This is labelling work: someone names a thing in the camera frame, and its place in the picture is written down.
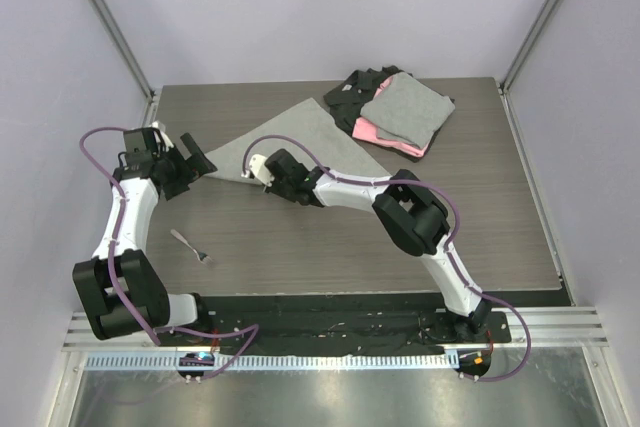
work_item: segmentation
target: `white wall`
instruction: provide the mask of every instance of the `white wall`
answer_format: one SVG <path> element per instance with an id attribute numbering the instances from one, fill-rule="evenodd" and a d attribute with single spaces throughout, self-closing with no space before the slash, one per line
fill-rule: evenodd
<path id="1" fill-rule="evenodd" d="M 107 183 L 77 143 L 135 126 L 144 99 L 87 0 L 0 0 L 0 425 L 43 425 L 56 358 L 79 306 L 71 281 L 108 216 Z M 90 146 L 114 165 L 122 146 Z"/>
<path id="2" fill-rule="evenodd" d="M 634 401 L 640 390 L 634 360 L 640 343 L 638 5 L 564 0 L 512 92 L 572 290 L 598 308 Z"/>
<path id="3" fill-rule="evenodd" d="M 502 78 L 544 0 L 107 0 L 154 86 L 323 80 L 396 63 Z"/>

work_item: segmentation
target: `towel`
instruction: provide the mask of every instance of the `towel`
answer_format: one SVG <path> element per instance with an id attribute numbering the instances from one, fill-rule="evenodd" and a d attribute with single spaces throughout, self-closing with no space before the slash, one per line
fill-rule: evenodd
<path id="1" fill-rule="evenodd" d="M 404 142 L 422 150 L 454 110 L 449 97 L 400 72 L 364 105 L 361 115 L 378 127 L 379 139 Z"/>
<path id="2" fill-rule="evenodd" d="M 367 177 L 383 177 L 389 173 L 360 147 L 351 137 L 337 129 L 333 118 L 313 99 L 307 99 L 282 114 L 265 122 L 226 145 L 208 152 L 207 158 L 218 167 L 208 177 L 259 184 L 255 179 L 245 179 L 242 173 L 242 157 L 249 144 L 268 134 L 280 134 L 302 142 L 325 165 L 339 172 Z M 265 140 L 256 145 L 250 156 L 269 156 L 285 148 L 309 170 L 315 164 L 295 145 L 284 140 Z"/>

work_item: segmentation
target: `gray towel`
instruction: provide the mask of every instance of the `gray towel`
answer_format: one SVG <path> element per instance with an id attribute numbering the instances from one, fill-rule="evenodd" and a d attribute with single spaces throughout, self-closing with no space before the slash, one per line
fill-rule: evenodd
<path id="1" fill-rule="evenodd" d="M 280 134 L 294 138 L 313 152 L 324 165 L 339 172 L 371 177 L 389 175 L 351 137 L 335 126 L 333 118 L 315 100 L 307 99 L 251 132 L 208 152 L 207 158 L 218 167 L 218 171 L 207 176 L 259 184 L 257 180 L 241 177 L 242 157 L 253 140 L 267 134 Z M 315 167 L 307 154 L 283 140 L 265 140 L 256 145 L 249 155 L 261 154 L 268 157 L 281 148 L 287 149 L 308 169 Z"/>
<path id="2" fill-rule="evenodd" d="M 364 105 L 361 115 L 378 126 L 378 138 L 423 149 L 454 109 L 449 97 L 400 72 L 392 76 L 388 87 Z"/>

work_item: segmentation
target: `gray floor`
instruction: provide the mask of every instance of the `gray floor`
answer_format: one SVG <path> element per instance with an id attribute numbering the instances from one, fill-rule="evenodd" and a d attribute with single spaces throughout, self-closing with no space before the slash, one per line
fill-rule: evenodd
<path id="1" fill-rule="evenodd" d="M 412 163 L 361 145 L 389 172 L 410 169 L 452 195 L 463 217 L 456 246 L 483 288 L 558 288 L 494 80 L 425 84 L 454 98 L 456 111 L 424 159 Z M 207 152 L 309 97 L 324 105 L 322 95 L 334 85 L 169 86 L 163 89 L 158 119 L 172 138 L 191 132 Z M 322 152 L 316 154 L 322 159 Z M 215 266 L 200 264 L 171 237 L 171 228 L 208 252 Z M 161 201 L 147 254 L 170 292 L 437 290 L 420 263 L 393 246 L 375 217 L 350 209 L 305 208 L 255 186 L 214 179 L 202 179 L 190 193 Z"/>
<path id="2" fill-rule="evenodd" d="M 512 369 L 520 349 L 496 350 L 490 375 Z M 226 373 L 135 401 L 174 372 L 85 372 L 73 427 L 213 425 L 298 427 L 605 427 L 581 349 L 534 349 L 505 382 L 474 384 L 451 370 Z"/>

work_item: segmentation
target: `metal corner post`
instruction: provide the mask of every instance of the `metal corner post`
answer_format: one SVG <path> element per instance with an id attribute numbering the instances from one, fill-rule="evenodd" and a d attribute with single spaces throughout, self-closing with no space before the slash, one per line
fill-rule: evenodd
<path id="1" fill-rule="evenodd" d="M 536 20 L 534 21 L 533 25 L 529 29 L 529 33 L 525 37 L 524 42 L 522 43 L 522 46 L 520 46 L 520 50 L 518 51 L 516 57 L 513 59 L 513 62 L 511 63 L 511 66 L 507 71 L 507 76 L 502 82 L 502 85 L 501 85 L 502 90 L 505 93 L 507 93 L 511 89 L 511 86 L 513 85 L 516 78 L 518 77 L 518 74 L 520 73 L 522 66 L 527 61 L 529 54 L 531 53 L 531 51 L 533 50 L 533 47 L 538 42 L 538 39 L 540 38 L 540 35 L 544 31 L 549 20 L 551 19 L 551 16 L 558 9 L 558 6 L 560 5 L 561 1 L 562 0 L 545 0 L 542 6 L 542 9 L 540 9 L 540 12 L 536 17 Z"/>
<path id="2" fill-rule="evenodd" d="M 127 40 L 124 37 L 124 34 L 120 30 L 120 27 L 118 27 L 118 23 L 116 22 L 115 18 L 113 17 L 113 14 L 109 10 L 109 6 L 105 2 L 105 0 L 89 0 L 89 1 L 93 5 L 95 12 L 98 14 L 98 17 L 102 21 L 104 28 L 106 29 L 107 33 L 113 40 L 116 48 L 122 55 L 122 58 L 127 64 L 127 67 L 129 67 L 131 74 L 133 75 L 136 82 L 138 83 L 138 86 L 140 87 L 140 90 L 142 90 L 142 93 L 147 99 L 147 102 L 149 103 L 152 102 L 153 89 L 149 84 L 149 81 L 147 80 L 146 76 L 144 75 L 144 72 L 140 68 L 138 61 L 133 55 L 133 52 L 131 51 L 129 44 L 127 43 Z"/>

